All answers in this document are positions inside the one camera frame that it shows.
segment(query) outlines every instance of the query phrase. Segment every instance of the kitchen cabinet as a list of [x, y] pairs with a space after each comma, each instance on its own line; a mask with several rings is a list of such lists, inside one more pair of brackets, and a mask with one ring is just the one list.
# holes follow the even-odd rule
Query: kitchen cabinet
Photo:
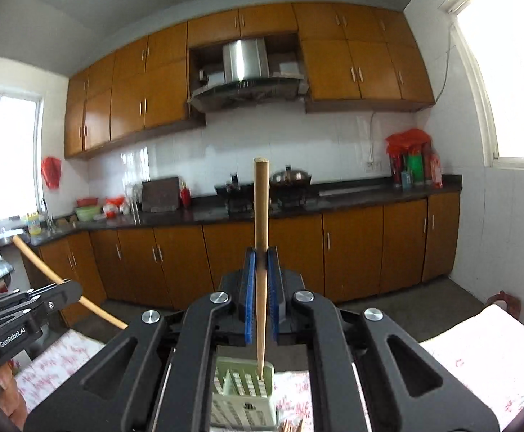
[[347, 40], [385, 42], [380, 24], [370, 6], [336, 3], [335, 9]]
[[305, 40], [301, 49], [313, 100], [360, 99], [356, 70], [345, 40]]
[[388, 44], [388, 50], [398, 76], [402, 99], [434, 103], [430, 78], [418, 48]]
[[148, 36], [142, 37], [125, 47], [116, 50], [114, 63], [114, 83], [118, 80], [141, 75], [146, 71], [146, 52]]
[[426, 247], [427, 202], [384, 206], [384, 252], [380, 293], [418, 284]]
[[460, 193], [428, 197], [428, 236], [422, 281], [450, 274], [454, 268], [460, 220]]
[[247, 6], [238, 9], [242, 37], [294, 33], [297, 22], [291, 3]]
[[332, 3], [293, 3], [300, 40], [345, 40], [341, 20]]
[[254, 246], [254, 223], [232, 222], [203, 227], [214, 289], [222, 276], [244, 267], [246, 248]]
[[88, 87], [88, 68], [76, 73], [68, 81], [68, 96], [66, 105], [73, 106], [77, 103], [84, 103]]
[[237, 39], [240, 39], [237, 9], [188, 21], [189, 49]]
[[306, 288], [324, 293], [322, 216], [271, 219], [268, 241], [278, 249], [280, 267], [300, 273]]
[[87, 99], [112, 89], [115, 60], [116, 53], [113, 52], [90, 66], [88, 70]]
[[145, 75], [114, 81], [111, 94], [110, 139], [144, 129]]
[[152, 71], [176, 60], [186, 59], [187, 38], [187, 22], [150, 34], [146, 50], [146, 71]]
[[326, 297], [344, 302], [378, 294], [384, 219], [381, 206], [326, 213]]
[[[40, 247], [42, 260], [61, 278], [73, 279], [82, 287], [82, 294], [100, 305], [106, 299], [88, 233], [70, 235]], [[90, 311], [73, 303], [61, 311], [68, 326], [84, 319]]]
[[188, 116], [186, 59], [146, 73], [143, 83], [145, 128], [172, 123]]
[[417, 48], [416, 39], [414, 39], [404, 13], [384, 8], [374, 8], [373, 11], [387, 43]]
[[64, 122], [64, 156], [71, 157], [84, 151], [84, 102], [66, 107]]
[[202, 226], [154, 228], [154, 235], [175, 309], [214, 292]]
[[90, 150], [110, 141], [111, 89], [86, 100], [84, 148]]
[[153, 229], [119, 230], [118, 240], [125, 271], [134, 281], [137, 302], [154, 308], [172, 307]]
[[364, 99], [401, 99], [398, 80], [383, 42], [348, 41], [360, 93]]
[[137, 303], [136, 280], [126, 271], [118, 232], [90, 232], [90, 239], [108, 299]]

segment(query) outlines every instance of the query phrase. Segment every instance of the floor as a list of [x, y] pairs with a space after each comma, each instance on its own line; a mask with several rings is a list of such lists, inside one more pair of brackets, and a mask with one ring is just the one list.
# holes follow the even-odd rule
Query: floor
[[[146, 307], [117, 301], [106, 301], [102, 307], [126, 323], [147, 310]], [[379, 308], [418, 342], [422, 342], [478, 314], [483, 305], [450, 279], [439, 278], [389, 295], [343, 303], [339, 307], [351, 311]], [[96, 315], [79, 322], [75, 329], [104, 343], [119, 332], [118, 328]], [[255, 345], [244, 348], [220, 346], [218, 354], [252, 360], [256, 358]], [[266, 360], [274, 365], [277, 372], [308, 369], [303, 346], [278, 346], [269, 335]]]

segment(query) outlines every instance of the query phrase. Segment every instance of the silver bolt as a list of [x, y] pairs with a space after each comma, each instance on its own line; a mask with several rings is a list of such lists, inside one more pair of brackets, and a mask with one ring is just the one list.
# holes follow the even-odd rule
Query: silver bolt
[[384, 314], [375, 308], [364, 310], [364, 316], [370, 321], [380, 321], [384, 317]]
[[147, 310], [142, 314], [142, 321], [151, 325], [157, 323], [160, 320], [160, 312], [156, 310]]
[[294, 294], [294, 297], [299, 302], [311, 302], [314, 300], [314, 294], [306, 290], [298, 291], [296, 294]]
[[225, 303], [228, 302], [228, 294], [226, 294], [224, 291], [218, 291], [217, 293], [213, 293], [210, 296], [210, 300], [213, 303]]

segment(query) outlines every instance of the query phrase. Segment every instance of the stainless steel range hood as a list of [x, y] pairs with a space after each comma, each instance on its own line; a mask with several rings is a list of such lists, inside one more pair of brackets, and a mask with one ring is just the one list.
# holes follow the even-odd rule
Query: stainless steel range hood
[[190, 105], [200, 112], [215, 112], [268, 99], [293, 100], [308, 90], [298, 72], [270, 74], [264, 39], [239, 40], [222, 47], [224, 82], [208, 83], [192, 92]]

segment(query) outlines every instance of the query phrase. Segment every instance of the countertop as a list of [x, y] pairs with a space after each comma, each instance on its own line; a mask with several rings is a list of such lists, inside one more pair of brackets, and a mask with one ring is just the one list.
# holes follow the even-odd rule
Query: countertop
[[[331, 196], [320, 196], [308, 200], [303, 208], [278, 209], [272, 207], [271, 219], [283, 217], [295, 217], [323, 212], [332, 212], [353, 207], [378, 206], [390, 203], [409, 202], [426, 198], [431, 194], [459, 192], [462, 190], [462, 177], [445, 174], [444, 186], [434, 188], [431, 186], [417, 186], [411, 190], [404, 191], [392, 185], [391, 177], [382, 179], [365, 179], [351, 182], [338, 182], [312, 185], [314, 190], [322, 193], [338, 192], [348, 190], [341, 194]], [[149, 213], [141, 212], [138, 222], [134, 222], [132, 215], [124, 215], [115, 219], [105, 219], [92, 222], [79, 222], [59, 228], [53, 233], [42, 232], [41, 235], [32, 237], [31, 245], [39, 246], [44, 243], [58, 240], [67, 235], [81, 231], [95, 231], [104, 229], [128, 229], [147, 228], [159, 226], [183, 226], [183, 225], [208, 225], [224, 222], [253, 221], [254, 212], [241, 212], [229, 215], [225, 205], [216, 197], [203, 197], [194, 200], [189, 210], [178, 210], [169, 212]]]

